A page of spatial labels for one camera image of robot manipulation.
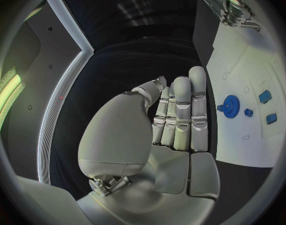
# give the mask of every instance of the white panel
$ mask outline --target white panel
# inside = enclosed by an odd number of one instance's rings
[[[237,96],[241,102],[240,112],[233,119],[217,111],[216,159],[242,166],[273,167],[284,141],[286,80],[284,66],[269,34],[262,36],[251,28],[221,24],[207,70],[216,106],[223,104],[228,95]],[[260,103],[258,98],[258,93],[264,91],[258,88],[260,79],[266,81],[269,87],[266,89],[272,94],[273,101],[266,104]],[[245,109],[253,110],[254,115],[245,116]],[[273,111],[278,120],[267,125],[266,116]]]

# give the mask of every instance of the blue gear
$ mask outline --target blue gear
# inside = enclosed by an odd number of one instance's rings
[[[234,95],[229,95],[226,97],[223,105],[219,105],[217,109],[223,112],[225,117],[233,119],[239,113],[240,107],[240,100]]]

